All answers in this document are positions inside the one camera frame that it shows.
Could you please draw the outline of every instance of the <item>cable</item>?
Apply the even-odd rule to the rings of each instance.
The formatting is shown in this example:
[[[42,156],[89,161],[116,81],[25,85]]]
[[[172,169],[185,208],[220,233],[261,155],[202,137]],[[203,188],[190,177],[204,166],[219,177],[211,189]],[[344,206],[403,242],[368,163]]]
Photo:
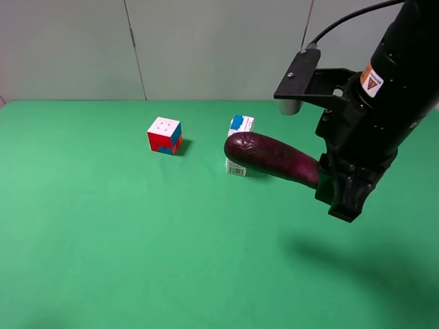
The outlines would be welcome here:
[[[325,35],[327,35],[328,32],[332,31],[338,25],[340,25],[340,24],[342,24],[350,19],[353,19],[353,18],[360,16],[362,14],[367,14],[368,12],[373,12],[374,10],[378,10],[378,9],[385,8],[385,7],[390,7],[391,5],[397,5],[398,3],[402,3],[402,2],[404,2],[404,0],[389,0],[389,1],[381,2],[381,3],[378,3],[376,5],[372,5],[370,7],[363,8],[363,9],[360,9],[356,12],[353,12],[353,13],[343,17],[342,19],[339,19],[335,23],[332,23],[326,29],[321,31],[320,34],[318,36],[316,36],[314,38],[314,40],[311,41],[311,43],[317,44],[317,42],[319,42],[321,38],[323,38]]]

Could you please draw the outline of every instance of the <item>orange label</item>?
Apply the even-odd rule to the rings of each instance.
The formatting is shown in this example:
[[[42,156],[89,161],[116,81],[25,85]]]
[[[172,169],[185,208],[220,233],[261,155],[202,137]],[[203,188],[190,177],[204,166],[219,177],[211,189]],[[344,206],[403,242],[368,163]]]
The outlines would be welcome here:
[[[369,76],[369,73],[372,71],[372,65],[370,64],[370,62],[368,63],[368,66],[366,66],[366,68],[364,69],[364,71],[363,71],[363,73],[361,74],[361,77],[360,77],[360,81],[361,81],[361,84],[364,84],[364,82],[366,82],[366,79],[368,78],[368,76]]]

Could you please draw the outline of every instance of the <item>purple eggplant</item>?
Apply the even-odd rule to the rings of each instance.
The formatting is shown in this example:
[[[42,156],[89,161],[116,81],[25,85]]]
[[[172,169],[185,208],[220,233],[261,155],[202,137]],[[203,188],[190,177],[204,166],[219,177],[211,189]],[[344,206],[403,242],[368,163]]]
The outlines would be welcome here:
[[[237,132],[224,145],[227,158],[246,168],[316,188],[318,161],[276,139]]]

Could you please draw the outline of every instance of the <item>green tabletop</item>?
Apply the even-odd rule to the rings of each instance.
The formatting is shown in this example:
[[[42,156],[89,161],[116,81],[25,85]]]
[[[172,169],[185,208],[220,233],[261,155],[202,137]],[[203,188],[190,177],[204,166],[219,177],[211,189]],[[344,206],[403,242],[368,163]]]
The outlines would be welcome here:
[[[0,328],[439,328],[439,114],[348,224],[313,190],[225,172],[234,114],[318,157],[321,110],[18,101],[0,110]],[[150,151],[156,117],[179,155]]]

